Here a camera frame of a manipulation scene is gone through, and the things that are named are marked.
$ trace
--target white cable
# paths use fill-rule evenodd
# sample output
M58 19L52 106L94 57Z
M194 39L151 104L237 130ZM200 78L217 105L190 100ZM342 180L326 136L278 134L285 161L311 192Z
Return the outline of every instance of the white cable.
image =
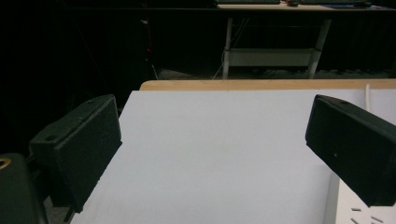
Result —
M366 84L364 100L366 104L366 110L370 112L370 84Z

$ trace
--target dark background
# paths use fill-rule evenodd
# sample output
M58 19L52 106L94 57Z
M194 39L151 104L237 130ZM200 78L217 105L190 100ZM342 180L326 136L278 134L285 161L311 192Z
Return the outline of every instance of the dark background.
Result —
M396 7L392 0L374 3ZM29 141L40 130L95 96L114 94L121 112L131 91L155 78L153 66L198 76L219 68L224 17L70 15L59 10L64 5L213 7L211 1L198 0L2 1L0 153L27 156ZM282 28L291 21L303 21L307 26ZM315 19L256 18L250 21L238 47L312 48L317 34ZM394 19L334 20L318 69L390 69L396 57L395 40Z

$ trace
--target floor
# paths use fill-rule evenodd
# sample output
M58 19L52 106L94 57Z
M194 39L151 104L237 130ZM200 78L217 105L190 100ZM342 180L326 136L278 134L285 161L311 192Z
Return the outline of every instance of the floor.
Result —
M390 70L320 70L315 73L316 79L342 79L342 78L389 78ZM178 71L161 69L157 72L159 80L195 80L195 79L222 79L222 71L208 75L191 75ZM277 70L263 67L232 67L228 79L305 79L305 70Z

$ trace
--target black wall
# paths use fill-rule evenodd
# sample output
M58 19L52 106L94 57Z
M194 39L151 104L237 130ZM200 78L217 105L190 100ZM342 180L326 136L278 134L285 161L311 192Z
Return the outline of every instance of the black wall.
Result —
M0 10L0 153L27 156L29 141L77 105L111 93L122 107L149 79L139 18L71 16L50 0Z

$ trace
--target metal table leg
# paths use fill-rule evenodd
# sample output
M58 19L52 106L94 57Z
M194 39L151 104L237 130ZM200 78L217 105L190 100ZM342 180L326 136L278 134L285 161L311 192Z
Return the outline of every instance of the metal table leg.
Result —
M312 52L311 60L309 61L309 65L308 65L308 70L306 71L308 74L308 78L310 79L314 78L315 72L318 67L320 55L321 52L323 51L324 42L326 40L327 33L329 33L331 24L332 24L332 20L325 20L321 25L318 41L315 46L315 49Z

